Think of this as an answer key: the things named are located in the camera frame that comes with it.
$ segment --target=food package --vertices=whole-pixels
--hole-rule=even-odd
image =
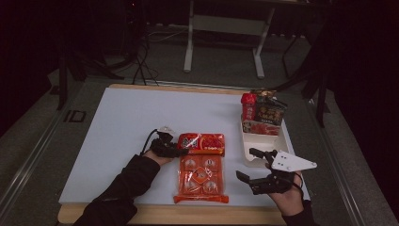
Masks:
[[[279,135],[287,104],[276,100],[274,94],[274,90],[267,89],[255,89],[243,94],[241,104],[244,133]]]
[[[180,157],[178,194],[180,201],[229,202],[224,195],[223,158],[225,140],[222,134],[181,134],[178,149],[189,149]]]

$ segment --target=red package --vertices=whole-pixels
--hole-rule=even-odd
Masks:
[[[224,136],[182,134],[177,148],[188,148],[189,152],[180,158],[179,192],[173,197],[174,202],[229,202],[229,197],[223,194]]]

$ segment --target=gray floor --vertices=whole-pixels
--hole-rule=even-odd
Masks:
[[[184,28],[168,28],[163,32],[175,34],[180,29]],[[157,76],[156,80],[164,85],[185,83],[248,89],[270,88],[287,80],[280,62],[282,51],[289,44],[285,38],[267,39],[262,53],[266,78],[259,80],[255,75],[250,48],[256,39],[234,36],[215,42],[213,35],[196,33],[192,72],[184,73],[185,35],[182,33],[181,36],[165,39],[167,36],[150,35],[146,63],[152,75],[145,71],[146,77]],[[305,40],[295,45],[287,56],[290,72],[300,65],[309,47]],[[14,195],[12,201],[15,203],[9,212],[3,213],[6,218],[0,221],[1,225],[56,224],[60,207],[57,201],[104,89],[112,83],[131,83],[135,71],[136,65],[118,72],[126,77],[123,81],[112,81],[96,74],[91,74],[85,83],[70,81],[70,101],[63,111],[56,111],[57,96],[46,94],[1,137],[1,194],[7,192],[8,185],[30,153],[39,153],[38,164],[30,166],[32,173],[25,178],[24,189]],[[57,71],[49,76],[56,83]],[[316,221],[322,225],[398,225],[334,102],[333,93],[329,92],[327,96],[330,113],[325,114],[326,128],[315,129],[313,112],[296,113],[311,110],[311,105],[300,96],[302,87],[303,84],[298,84],[278,96],[287,102],[290,109],[296,109],[284,118],[289,132],[293,132],[290,137],[296,153],[305,158],[317,159],[317,170],[304,172],[305,178],[312,178],[307,186]],[[66,122],[64,118],[68,110],[86,111],[87,117],[83,123]],[[42,135],[48,135],[50,139],[43,139]],[[343,178],[334,176],[337,172]],[[342,184],[349,187],[349,191],[339,186]],[[342,194],[348,193],[353,200],[343,199]],[[349,210],[355,207],[359,209],[349,212],[359,212],[360,222],[353,223],[346,203],[356,205],[349,206]]]

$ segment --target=black sleeve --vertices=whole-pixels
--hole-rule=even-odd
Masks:
[[[304,210],[297,215],[282,216],[287,226],[318,226],[313,219],[311,201],[304,201],[303,208]]]
[[[74,226],[124,226],[137,213],[134,198],[151,186],[160,166],[152,159],[135,155],[108,189],[91,202]]]

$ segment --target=hand-mounted device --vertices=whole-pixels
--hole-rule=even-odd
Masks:
[[[295,172],[317,167],[316,163],[283,151],[262,152],[258,149],[250,148],[249,153],[258,158],[265,158],[268,162],[267,167],[271,170],[271,173],[266,178],[252,180],[243,172],[236,171],[237,178],[248,184],[254,195],[284,193],[291,189],[292,186],[296,186],[302,191],[301,187],[294,183],[295,175],[298,175]]]
[[[146,152],[147,143],[150,140],[153,133],[158,134],[158,138],[154,139],[151,143],[150,149],[159,157],[180,157],[182,155],[188,154],[188,149],[177,149],[176,143],[171,142],[175,132],[167,126],[163,126],[159,129],[154,129],[150,132],[147,137],[146,143],[144,144],[143,150],[140,155]]]

